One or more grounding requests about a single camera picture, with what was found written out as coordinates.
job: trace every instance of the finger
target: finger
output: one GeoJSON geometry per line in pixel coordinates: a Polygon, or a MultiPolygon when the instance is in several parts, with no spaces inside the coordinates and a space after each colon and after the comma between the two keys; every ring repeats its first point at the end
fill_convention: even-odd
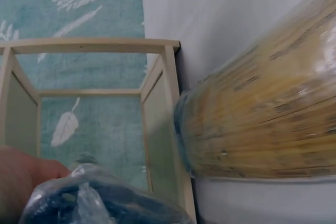
{"type": "Polygon", "coordinates": [[[45,181],[70,174],[70,171],[56,160],[38,159],[38,162],[38,168],[31,173],[34,188],[45,181]]]}

